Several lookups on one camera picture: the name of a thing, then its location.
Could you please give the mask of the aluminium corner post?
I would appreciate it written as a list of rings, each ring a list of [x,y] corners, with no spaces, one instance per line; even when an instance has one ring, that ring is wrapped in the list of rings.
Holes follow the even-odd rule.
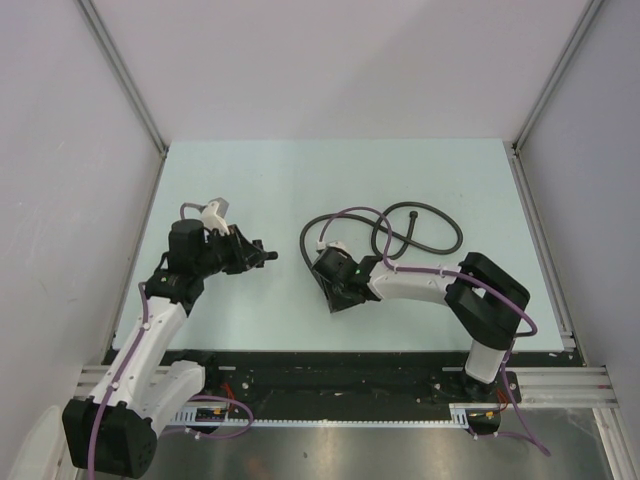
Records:
[[[74,4],[89,32],[104,56],[106,63],[111,70],[114,78],[119,84],[124,97],[129,103],[134,115],[140,122],[144,132],[151,141],[155,150],[162,159],[166,158],[168,152],[168,144],[164,140],[160,129],[158,128],[151,111],[144,100],[131,71],[122,56],[106,22],[103,20],[96,4],[91,0],[75,0]]]
[[[541,119],[547,105],[568,73],[591,29],[607,4],[608,1],[606,0],[589,0],[586,2],[523,124],[511,141],[511,148],[516,154],[519,154],[526,145],[534,127]]]

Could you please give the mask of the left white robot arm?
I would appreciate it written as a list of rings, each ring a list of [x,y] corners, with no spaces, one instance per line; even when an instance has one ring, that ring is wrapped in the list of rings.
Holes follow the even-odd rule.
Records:
[[[141,314],[106,373],[84,400],[70,400],[62,423],[74,466],[138,479],[155,456],[159,437],[192,397],[207,400],[221,376],[206,365],[181,360],[158,382],[152,377],[172,338],[188,319],[207,278],[237,275],[277,259],[239,228],[200,220],[174,222],[168,249],[150,278],[139,284]]]

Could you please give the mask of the right aluminium corner post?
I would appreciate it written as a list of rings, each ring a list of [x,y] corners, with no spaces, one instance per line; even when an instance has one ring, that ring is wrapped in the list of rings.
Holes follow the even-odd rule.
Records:
[[[568,73],[591,29],[607,4],[608,1],[606,0],[589,0],[586,2],[523,124],[511,141],[511,148],[516,154],[519,154],[526,145],[534,127],[541,119],[547,105]]]

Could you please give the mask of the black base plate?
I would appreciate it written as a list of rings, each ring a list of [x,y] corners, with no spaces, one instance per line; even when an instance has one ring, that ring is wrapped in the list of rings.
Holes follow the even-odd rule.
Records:
[[[486,399],[465,394],[461,374],[463,353],[287,353],[214,352],[176,350],[164,354],[160,364],[195,361],[205,369],[203,392],[232,393],[251,408],[285,402],[298,408],[311,403],[334,403],[344,397],[363,404],[420,399],[429,404],[499,404],[502,408],[521,400],[513,373],[496,377]],[[494,432],[498,418],[472,419],[480,433]]]

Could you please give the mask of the black T-shaped connector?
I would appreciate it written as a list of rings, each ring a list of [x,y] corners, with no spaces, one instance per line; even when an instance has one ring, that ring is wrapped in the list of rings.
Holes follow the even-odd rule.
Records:
[[[254,265],[255,268],[263,268],[267,261],[278,259],[278,253],[276,251],[267,251],[260,239],[253,240],[252,245],[258,250],[258,260]]]

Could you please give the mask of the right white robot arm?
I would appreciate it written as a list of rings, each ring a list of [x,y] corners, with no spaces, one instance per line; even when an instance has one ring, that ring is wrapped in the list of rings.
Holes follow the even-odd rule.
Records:
[[[327,245],[311,264],[331,312],[366,302],[415,300],[449,307],[472,343],[461,374],[463,393],[484,401],[497,389],[497,376],[526,314],[528,290],[485,255],[467,254],[455,268],[401,266],[383,256],[356,261]]]

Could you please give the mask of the left aluminium corner post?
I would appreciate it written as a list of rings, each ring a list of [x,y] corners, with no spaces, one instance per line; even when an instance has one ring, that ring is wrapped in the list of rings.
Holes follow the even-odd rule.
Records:
[[[119,84],[124,97],[129,103],[134,115],[140,122],[144,132],[151,141],[155,150],[162,159],[166,158],[168,152],[168,144],[164,140],[160,129],[158,128],[151,111],[144,100],[131,71],[122,56],[106,22],[103,20],[96,4],[91,0],[75,0],[74,4],[89,32],[104,56],[106,63],[111,70],[114,78]]]

